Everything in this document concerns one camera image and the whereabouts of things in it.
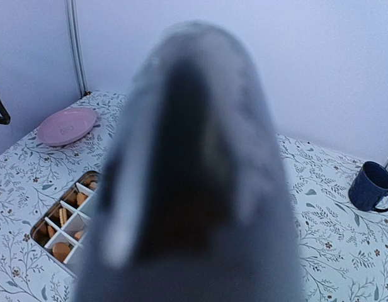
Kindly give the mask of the metal divided cookie tin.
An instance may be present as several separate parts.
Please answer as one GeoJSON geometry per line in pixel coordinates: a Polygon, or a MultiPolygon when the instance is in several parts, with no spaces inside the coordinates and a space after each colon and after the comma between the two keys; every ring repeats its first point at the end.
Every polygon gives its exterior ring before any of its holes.
{"type": "Polygon", "coordinates": [[[84,251],[87,226],[94,208],[99,172],[87,171],[62,193],[30,231],[32,240],[72,277],[84,251]]]}

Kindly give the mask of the metal tongs white handle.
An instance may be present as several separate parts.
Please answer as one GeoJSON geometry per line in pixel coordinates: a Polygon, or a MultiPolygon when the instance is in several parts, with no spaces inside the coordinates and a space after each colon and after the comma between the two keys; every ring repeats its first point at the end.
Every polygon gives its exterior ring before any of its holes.
{"type": "Polygon", "coordinates": [[[73,301],[303,301],[277,135],[242,43],[174,26],[136,73],[73,301]]]}

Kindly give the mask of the pink plate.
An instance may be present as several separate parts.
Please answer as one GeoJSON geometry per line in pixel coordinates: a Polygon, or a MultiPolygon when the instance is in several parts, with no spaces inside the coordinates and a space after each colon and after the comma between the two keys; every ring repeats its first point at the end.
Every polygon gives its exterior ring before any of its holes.
{"type": "Polygon", "coordinates": [[[67,108],[46,118],[37,129],[44,144],[59,147],[84,137],[96,123],[97,114],[89,108],[67,108]]]}

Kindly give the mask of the floral tablecloth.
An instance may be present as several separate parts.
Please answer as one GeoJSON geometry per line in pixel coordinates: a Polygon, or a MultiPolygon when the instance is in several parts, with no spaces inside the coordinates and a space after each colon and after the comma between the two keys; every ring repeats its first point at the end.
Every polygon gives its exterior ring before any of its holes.
{"type": "MultiPolygon", "coordinates": [[[[91,133],[51,148],[30,132],[0,155],[0,301],[69,301],[74,278],[31,239],[32,226],[87,171],[100,171],[126,98],[94,92],[91,133]]],[[[362,161],[278,137],[298,231],[306,301],[388,301],[386,213],[357,210],[348,189],[362,161]]]]}

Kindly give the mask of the dark blue mug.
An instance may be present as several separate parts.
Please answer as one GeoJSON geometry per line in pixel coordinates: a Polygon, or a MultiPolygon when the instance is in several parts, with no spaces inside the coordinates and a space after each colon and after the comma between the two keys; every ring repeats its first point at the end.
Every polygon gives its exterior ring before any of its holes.
{"type": "Polygon", "coordinates": [[[348,190],[348,197],[360,211],[388,212],[388,208],[376,207],[388,197],[388,171],[376,162],[365,162],[348,190]]]}

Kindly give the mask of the left aluminium frame post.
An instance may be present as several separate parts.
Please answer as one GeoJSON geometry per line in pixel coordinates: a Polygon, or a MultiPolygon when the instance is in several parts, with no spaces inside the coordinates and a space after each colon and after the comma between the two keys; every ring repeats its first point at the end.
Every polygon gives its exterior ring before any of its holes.
{"type": "Polygon", "coordinates": [[[74,66],[74,72],[76,76],[76,82],[77,82],[77,86],[81,97],[84,97],[89,95],[90,91],[88,88],[86,73],[85,73],[84,64],[83,64],[83,53],[82,53],[81,43],[80,43],[76,1],[65,0],[64,3],[66,7],[67,28],[68,28],[69,41],[71,45],[71,55],[72,55],[72,62],[74,66]]]}

